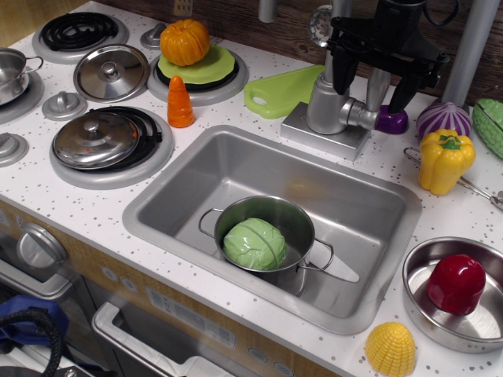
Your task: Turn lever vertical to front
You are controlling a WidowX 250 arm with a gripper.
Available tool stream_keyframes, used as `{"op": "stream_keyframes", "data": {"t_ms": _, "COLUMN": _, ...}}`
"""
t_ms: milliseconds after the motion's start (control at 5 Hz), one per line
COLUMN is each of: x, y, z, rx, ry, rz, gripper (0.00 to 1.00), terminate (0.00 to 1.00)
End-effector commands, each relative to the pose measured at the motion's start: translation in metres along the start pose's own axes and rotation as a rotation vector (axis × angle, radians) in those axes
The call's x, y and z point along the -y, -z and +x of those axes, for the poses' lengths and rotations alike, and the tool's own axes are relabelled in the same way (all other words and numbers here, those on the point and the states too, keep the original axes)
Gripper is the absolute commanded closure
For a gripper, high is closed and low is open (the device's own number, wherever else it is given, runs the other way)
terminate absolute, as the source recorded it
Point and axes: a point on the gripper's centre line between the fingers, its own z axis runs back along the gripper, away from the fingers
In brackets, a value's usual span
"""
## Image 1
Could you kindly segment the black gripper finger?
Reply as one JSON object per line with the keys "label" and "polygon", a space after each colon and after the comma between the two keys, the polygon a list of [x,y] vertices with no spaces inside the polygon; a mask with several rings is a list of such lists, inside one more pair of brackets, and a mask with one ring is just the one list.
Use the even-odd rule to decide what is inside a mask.
{"label": "black gripper finger", "polygon": [[345,50],[337,49],[333,53],[332,69],[334,90],[338,94],[345,94],[358,69],[358,58]]}
{"label": "black gripper finger", "polygon": [[396,86],[388,105],[389,113],[402,112],[418,91],[418,79],[414,75],[403,77]]}

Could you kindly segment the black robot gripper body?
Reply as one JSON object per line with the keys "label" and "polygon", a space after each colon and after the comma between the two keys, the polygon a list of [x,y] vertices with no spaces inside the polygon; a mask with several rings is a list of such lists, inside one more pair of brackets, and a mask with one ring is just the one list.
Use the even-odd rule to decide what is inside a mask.
{"label": "black robot gripper body", "polygon": [[370,19],[332,18],[331,54],[345,50],[374,68],[401,78],[414,75],[419,88],[434,88],[449,57],[419,31],[426,1],[379,1]]}

